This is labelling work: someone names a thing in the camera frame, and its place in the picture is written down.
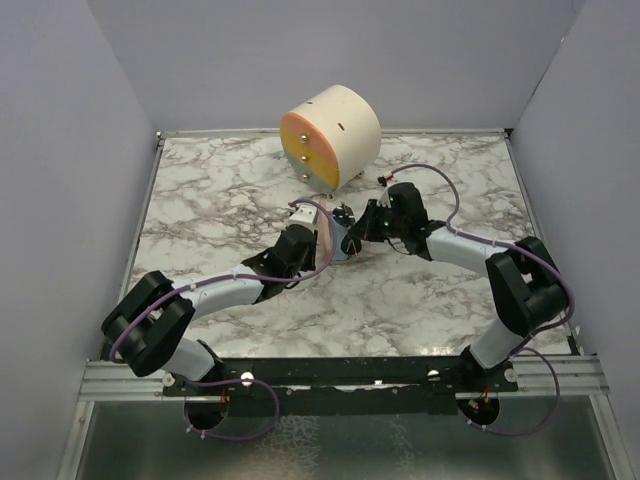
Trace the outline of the black sunglasses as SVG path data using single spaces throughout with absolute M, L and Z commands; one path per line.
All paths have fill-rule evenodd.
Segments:
M 332 221 L 337 234 L 337 246 L 332 261 L 341 262 L 357 256 L 362 250 L 362 243 L 358 239 L 353 239 L 349 233 L 350 228 L 355 224 L 353 210 L 342 202 L 333 209 Z

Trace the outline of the pink glasses case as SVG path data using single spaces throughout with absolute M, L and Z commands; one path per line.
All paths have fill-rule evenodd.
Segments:
M 332 258 L 332 256 L 330 256 L 332 251 L 332 240 L 329 223 L 334 225 L 338 222 L 334 219 L 334 216 L 327 205 L 327 199 L 324 196 L 320 197 L 319 204 L 330 214 L 330 219 L 327 219 L 323 214 L 319 214 L 318 216 L 318 241 L 322 254 L 322 261 L 327 261 Z

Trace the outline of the light blue cleaning cloth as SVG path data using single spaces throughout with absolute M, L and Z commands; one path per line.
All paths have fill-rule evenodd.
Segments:
M 343 246 L 343 243 L 347 238 L 348 227 L 335 223 L 334 228 L 336 233 L 336 247 L 332 255 L 331 262 L 335 263 L 346 261 L 349 259 L 349 255 L 344 251 L 345 247 Z

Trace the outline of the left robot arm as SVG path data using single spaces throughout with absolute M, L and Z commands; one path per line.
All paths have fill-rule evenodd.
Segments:
M 186 377 L 195 392 L 210 394 L 220 385 L 221 371 L 211 349 L 184 338 L 190 322 L 280 294 L 299 273 L 315 270 L 316 241 L 315 229 L 294 224 L 274 246 L 209 280 L 174 286 L 152 271 L 103 321 L 104 338 L 136 376 L 167 370 Z

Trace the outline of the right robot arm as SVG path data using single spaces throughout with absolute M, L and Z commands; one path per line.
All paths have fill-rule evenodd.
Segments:
M 428 217 L 419 190 L 410 182 L 387 187 L 379 199 L 370 199 L 346 231 L 341 248 L 354 254 L 363 242 L 393 240 L 410 255 L 488 279 L 497 318 L 460 355 L 459 378 L 469 390 L 486 388 L 495 379 L 495 368 L 574 306 L 569 287 L 540 239 L 501 242 L 456 231 Z

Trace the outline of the round cream drawer cabinet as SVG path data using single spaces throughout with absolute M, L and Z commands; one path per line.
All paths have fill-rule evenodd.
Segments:
M 332 85 L 285 113 L 279 135 L 300 180 L 328 195 L 371 165 L 382 142 L 373 108 L 343 85 Z

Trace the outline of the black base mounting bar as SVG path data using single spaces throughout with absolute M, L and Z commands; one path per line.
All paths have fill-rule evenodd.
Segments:
M 457 398 L 518 389 L 511 363 L 475 371 L 458 356 L 227 359 L 217 377 L 176 379 L 163 393 L 234 417 L 454 415 Z

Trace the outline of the aluminium front rail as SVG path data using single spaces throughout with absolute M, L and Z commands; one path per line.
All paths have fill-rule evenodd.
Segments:
M 559 389 L 563 396 L 607 395 L 608 381 L 596 356 L 549 355 L 540 359 L 524 355 L 513 362 L 517 390 L 500 392 L 496 385 L 491 397 L 552 397 Z M 186 396 L 165 393 L 164 374 L 156 372 L 145 378 L 135 376 L 125 365 L 107 361 L 90 361 L 81 380 L 80 402 L 177 401 Z

